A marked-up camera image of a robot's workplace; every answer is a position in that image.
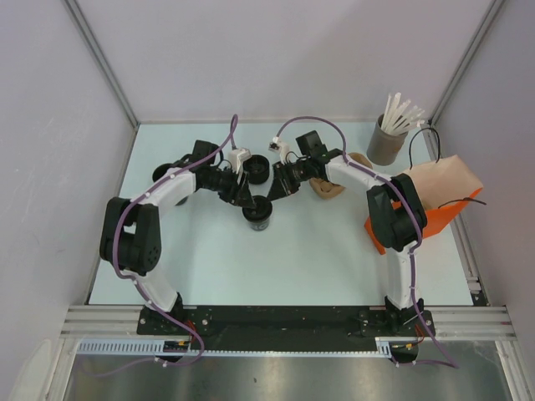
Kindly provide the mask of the black plastic cup lid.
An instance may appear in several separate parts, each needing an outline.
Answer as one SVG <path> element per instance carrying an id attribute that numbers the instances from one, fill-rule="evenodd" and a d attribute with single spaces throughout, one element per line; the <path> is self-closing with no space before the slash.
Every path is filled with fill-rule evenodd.
<path id="1" fill-rule="evenodd" d="M 273 213 L 272 202 L 265 196 L 255 195 L 255 209 L 242 209 L 244 218 L 249 222 L 265 221 Z"/>

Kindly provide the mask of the dark takeout coffee cup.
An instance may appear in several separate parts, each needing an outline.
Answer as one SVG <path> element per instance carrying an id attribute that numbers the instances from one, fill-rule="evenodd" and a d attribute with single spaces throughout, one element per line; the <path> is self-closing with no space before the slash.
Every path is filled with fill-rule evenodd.
<path id="1" fill-rule="evenodd" d="M 263 195 L 253 197 L 253 208 L 242 208 L 242 215 L 254 231 L 263 231 L 268 228 L 273 213 L 272 202 Z"/>

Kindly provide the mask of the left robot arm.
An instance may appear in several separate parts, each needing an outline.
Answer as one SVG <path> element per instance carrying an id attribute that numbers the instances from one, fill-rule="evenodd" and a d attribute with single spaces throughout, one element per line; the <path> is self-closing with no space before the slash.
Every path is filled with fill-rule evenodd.
<path id="1" fill-rule="evenodd" d="M 209 190 L 231 206 L 254 207 L 244 164 L 250 150 L 236 148 L 227 157 L 217 145 L 197 140 L 193 151 L 153 172 L 154 184 L 133 199 L 108 201 L 99 256 L 121 279 L 130 279 L 164 332 L 179 332 L 185 323 L 179 292 L 158 267 L 161 258 L 161 217 L 198 190 Z"/>

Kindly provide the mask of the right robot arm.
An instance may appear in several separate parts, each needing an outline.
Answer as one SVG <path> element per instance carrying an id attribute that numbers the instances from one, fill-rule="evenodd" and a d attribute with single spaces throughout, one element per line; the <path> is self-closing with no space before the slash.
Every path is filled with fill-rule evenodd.
<path id="1" fill-rule="evenodd" d="M 423 314 L 423 299 L 416 295 L 415 250 L 422 243 L 427 218 L 412 179 L 406 174 L 383 175 L 351 160 L 344 149 L 328 150 L 315 131 L 299 136 L 297 143 L 302 156 L 288 161 L 289 145 L 278 137 L 270 142 L 268 148 L 280 161 L 273 164 L 268 199 L 293 195 L 312 178 L 363 190 L 373 236 L 386 250 L 386 327 L 405 335 L 418 325 L 418 334 L 432 337 L 432 321 Z"/>

